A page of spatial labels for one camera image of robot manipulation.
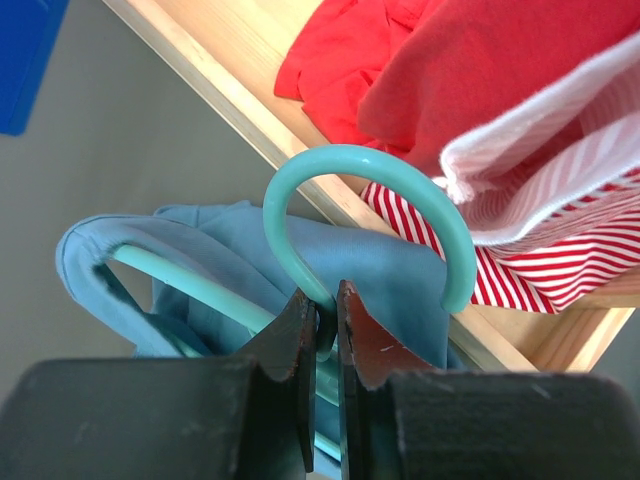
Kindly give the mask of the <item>teal plastic hanger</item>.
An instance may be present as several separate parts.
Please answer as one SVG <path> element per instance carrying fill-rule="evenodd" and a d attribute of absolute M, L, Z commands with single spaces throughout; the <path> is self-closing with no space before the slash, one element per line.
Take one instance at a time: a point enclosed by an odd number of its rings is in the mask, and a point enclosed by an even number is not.
<path fill-rule="evenodd" d="M 365 177 L 405 195 L 432 223 L 446 256 L 447 276 L 440 297 L 449 313 L 468 303 L 476 281 L 476 261 L 468 228 L 448 197 L 425 175 L 403 161 L 380 151 L 349 145 L 317 147 L 296 155 L 281 167 L 267 188 L 263 203 L 263 226 L 267 243 L 287 275 L 315 305 L 316 375 L 315 397 L 322 395 L 340 406 L 337 326 L 337 294 L 295 250 L 286 227 L 286 209 L 293 191 L 314 177 L 342 173 Z M 278 315 L 271 315 L 239 295 L 133 245 L 116 249 L 114 258 L 201 301 L 247 327 L 253 337 Z M 204 368 L 220 377 L 225 360 L 208 361 Z M 389 377 L 394 390 L 396 422 L 405 412 L 400 385 L 423 379 L 430 372 L 402 372 Z M 300 479 L 306 473 L 221 473 L 225 479 Z"/>

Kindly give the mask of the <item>blue tank top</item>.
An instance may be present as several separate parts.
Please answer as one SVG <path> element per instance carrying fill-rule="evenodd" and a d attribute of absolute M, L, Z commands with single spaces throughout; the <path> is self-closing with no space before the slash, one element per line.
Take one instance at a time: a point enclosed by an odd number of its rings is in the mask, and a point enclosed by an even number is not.
<path fill-rule="evenodd" d="M 295 250 L 331 293 L 341 281 L 353 282 L 369 313 L 435 367 L 433 374 L 400 385 L 403 479 L 451 474 L 455 448 L 441 415 L 457 376 L 448 346 L 450 314 L 440 303 L 444 261 L 422 245 L 374 231 L 295 216 L 285 223 Z M 217 465 L 221 431 L 213 423 L 221 406 L 221 378 L 204 365 L 236 354 L 252 332 L 117 261 L 114 252 L 124 245 L 157 254 L 274 316 L 297 289 L 267 243 L 263 210 L 247 202 L 169 206 L 151 216 L 96 216 L 71 227 L 55 255 L 64 286 L 78 304 L 133 343 L 139 356 L 58 369 L 61 380 L 74 373 L 83 379 L 70 394 L 77 406 L 74 418 L 83 424 L 74 441 L 82 459 L 58 474 L 225 479 Z M 321 441 L 314 446 L 312 471 L 342 476 L 334 449 L 341 439 L 339 407 L 317 395 L 314 412 Z"/>

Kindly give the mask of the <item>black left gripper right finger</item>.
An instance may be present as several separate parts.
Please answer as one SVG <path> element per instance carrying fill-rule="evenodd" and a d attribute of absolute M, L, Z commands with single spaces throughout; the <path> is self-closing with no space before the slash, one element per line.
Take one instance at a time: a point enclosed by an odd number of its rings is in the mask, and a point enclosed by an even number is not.
<path fill-rule="evenodd" d="M 389 377 L 435 369 L 381 325 L 355 284 L 337 294 L 341 471 L 344 479 L 403 479 Z"/>

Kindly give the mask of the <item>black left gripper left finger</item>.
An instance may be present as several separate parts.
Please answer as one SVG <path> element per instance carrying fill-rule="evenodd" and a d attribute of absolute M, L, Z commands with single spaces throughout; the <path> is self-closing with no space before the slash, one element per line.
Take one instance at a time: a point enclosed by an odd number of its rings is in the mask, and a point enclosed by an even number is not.
<path fill-rule="evenodd" d="M 316 310 L 301 290 L 220 371 L 221 473 L 308 473 L 314 463 Z"/>

